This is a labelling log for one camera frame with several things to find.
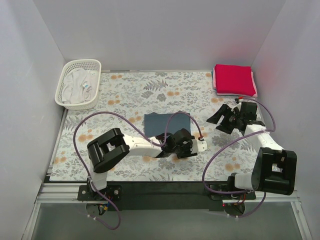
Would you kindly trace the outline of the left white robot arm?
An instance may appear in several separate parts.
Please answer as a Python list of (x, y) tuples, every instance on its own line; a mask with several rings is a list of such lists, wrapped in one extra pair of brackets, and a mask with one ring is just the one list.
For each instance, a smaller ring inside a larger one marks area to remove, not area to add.
[(176, 133), (160, 134), (150, 138), (133, 137), (113, 128), (87, 144), (90, 159), (88, 177), (89, 194), (95, 200), (106, 196), (108, 171), (114, 168), (124, 157), (142, 156), (154, 159), (168, 158), (175, 154), (179, 159), (197, 156), (207, 150), (204, 141), (182, 128)]

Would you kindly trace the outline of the blue grey t shirt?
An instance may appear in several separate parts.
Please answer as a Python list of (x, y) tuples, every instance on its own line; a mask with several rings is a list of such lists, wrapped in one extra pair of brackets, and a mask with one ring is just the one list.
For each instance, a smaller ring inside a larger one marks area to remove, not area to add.
[[(155, 137), (165, 133), (165, 129), (172, 113), (158, 114), (152, 112), (144, 115), (144, 135)], [(185, 114), (176, 114), (170, 120), (167, 128), (167, 134), (175, 134), (181, 129), (191, 132), (191, 120)]]

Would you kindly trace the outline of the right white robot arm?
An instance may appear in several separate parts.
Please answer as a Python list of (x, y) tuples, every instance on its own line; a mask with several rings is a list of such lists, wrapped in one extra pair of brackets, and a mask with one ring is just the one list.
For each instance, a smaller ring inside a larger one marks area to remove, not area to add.
[(231, 134), (234, 129), (240, 131), (242, 136), (228, 143), (227, 148), (240, 140), (248, 139), (251, 142), (257, 152), (253, 170), (232, 173), (226, 181), (226, 189), (215, 190), (208, 184), (204, 187), (211, 193), (228, 195), (232, 199), (256, 191), (291, 195), (295, 188), (296, 153), (284, 149), (271, 137), (275, 127), (268, 129), (257, 119), (257, 110), (262, 103), (248, 97), (238, 97), (235, 102), (234, 107), (223, 104), (207, 122), (215, 124), (217, 130), (226, 134)]

